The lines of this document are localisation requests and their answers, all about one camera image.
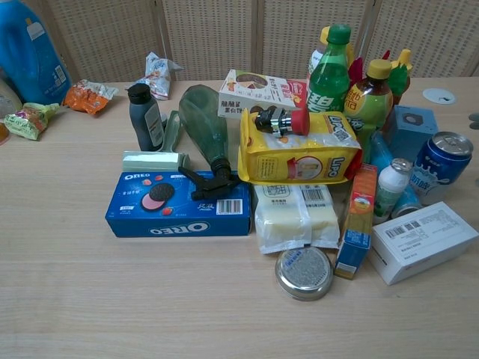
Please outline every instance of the white plastic bag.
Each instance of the white plastic bag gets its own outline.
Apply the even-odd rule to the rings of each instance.
[[[254,214],[262,254],[313,245],[338,248],[338,217],[325,185],[256,185]]]
[[[183,68],[167,58],[159,58],[154,52],[147,56],[144,77],[134,84],[150,86],[151,96],[155,99],[168,99],[170,93],[171,72],[181,71]]]

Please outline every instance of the white box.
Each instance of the white box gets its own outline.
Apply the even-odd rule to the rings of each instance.
[[[296,110],[306,101],[306,83],[279,77],[230,70],[219,90],[218,116],[241,119],[244,108],[271,105]]]
[[[459,256],[479,233],[444,202],[373,227],[367,255],[391,285]]]

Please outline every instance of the blue detergent bottle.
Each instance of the blue detergent bottle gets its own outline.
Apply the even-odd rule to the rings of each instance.
[[[40,19],[19,0],[0,0],[0,67],[26,102],[61,103],[71,86]]]

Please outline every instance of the yellow package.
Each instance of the yellow package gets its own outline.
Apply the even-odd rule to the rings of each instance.
[[[238,175],[257,185],[333,184],[354,177],[361,146],[341,112],[310,113],[308,136],[276,138],[258,131],[257,114],[243,110]]]

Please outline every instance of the small blue box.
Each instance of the small blue box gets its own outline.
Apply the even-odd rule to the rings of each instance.
[[[198,172],[212,177],[211,172]],[[123,172],[105,219],[117,237],[245,236],[251,227],[248,183],[222,199],[193,201],[179,172]]]
[[[432,110],[396,105],[383,132],[394,158],[414,162],[424,142],[438,131]]]

